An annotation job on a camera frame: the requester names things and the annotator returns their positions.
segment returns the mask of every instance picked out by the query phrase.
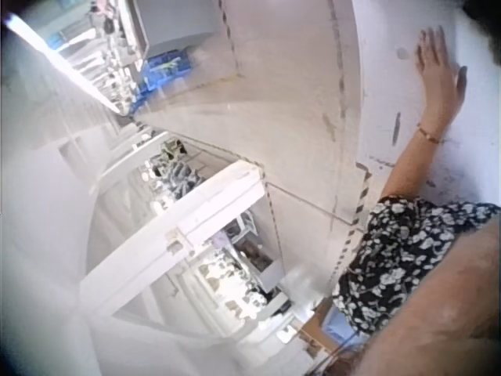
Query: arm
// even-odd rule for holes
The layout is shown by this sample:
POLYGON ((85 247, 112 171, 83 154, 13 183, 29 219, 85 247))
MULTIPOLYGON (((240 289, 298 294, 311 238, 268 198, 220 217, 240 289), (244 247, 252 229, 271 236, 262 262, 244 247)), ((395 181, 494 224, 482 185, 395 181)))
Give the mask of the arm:
MULTIPOLYGON (((416 68, 423 79, 426 109, 420 127, 436 140, 441 140, 446 129, 459 112, 466 91, 466 67, 457 75, 449 64, 444 32, 431 29, 421 31, 416 48, 416 68)), ((427 178, 430 164, 439 145, 416 130, 384 186, 382 197, 417 197, 427 178)))

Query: skin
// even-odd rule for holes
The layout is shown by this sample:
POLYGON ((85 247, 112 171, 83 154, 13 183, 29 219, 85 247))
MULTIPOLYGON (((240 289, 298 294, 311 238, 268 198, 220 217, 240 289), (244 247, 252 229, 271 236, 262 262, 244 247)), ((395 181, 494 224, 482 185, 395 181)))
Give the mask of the skin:
MULTIPOLYGON (((463 105, 467 69, 462 67, 455 74, 449 63, 442 28, 437 32, 431 29, 421 31, 415 55, 416 69, 423 80, 426 96, 420 127, 434 138, 442 139, 463 105)), ((391 171, 381 196, 417 197, 439 147, 416 130, 391 171)))
MULTIPOLYGON (((442 29, 421 32, 416 67, 427 99, 421 126, 440 139, 463 104, 466 69, 454 74, 442 29)), ((416 197, 438 147, 417 132, 398 159, 383 197, 416 197)), ((371 339, 355 375, 501 374, 500 353, 497 215, 455 242, 371 339)))

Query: floor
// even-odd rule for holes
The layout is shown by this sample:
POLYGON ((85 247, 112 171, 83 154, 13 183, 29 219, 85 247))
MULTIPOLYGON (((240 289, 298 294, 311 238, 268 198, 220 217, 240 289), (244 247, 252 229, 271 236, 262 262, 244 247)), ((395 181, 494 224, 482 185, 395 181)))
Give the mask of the floor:
MULTIPOLYGON (((177 133, 207 159, 262 166, 269 196, 254 208, 259 230, 283 259, 291 298, 308 309, 332 284, 366 177, 355 162, 362 94, 351 2, 214 8, 219 30, 193 51, 193 72, 137 118, 177 133)), ((380 189, 371 182, 366 207, 380 189)))

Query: white beam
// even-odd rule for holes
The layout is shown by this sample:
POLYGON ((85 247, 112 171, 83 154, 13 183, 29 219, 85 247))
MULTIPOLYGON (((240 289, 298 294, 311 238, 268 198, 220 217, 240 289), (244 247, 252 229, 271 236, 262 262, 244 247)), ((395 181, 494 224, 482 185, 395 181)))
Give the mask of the white beam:
POLYGON ((231 164, 176 201, 94 268, 81 282, 83 309, 112 315, 264 195, 259 167, 244 161, 231 164), (168 245, 175 242, 182 249, 173 254, 168 245))

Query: hand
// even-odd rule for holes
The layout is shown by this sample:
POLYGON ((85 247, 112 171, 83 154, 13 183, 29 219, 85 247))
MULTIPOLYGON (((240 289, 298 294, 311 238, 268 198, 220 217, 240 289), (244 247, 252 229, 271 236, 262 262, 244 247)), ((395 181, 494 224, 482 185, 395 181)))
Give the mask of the hand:
POLYGON ((431 28, 420 32, 416 47, 416 68, 423 79, 426 109, 422 126, 440 139, 452 123, 464 102, 467 88, 467 68, 458 74, 449 63, 444 31, 431 28))

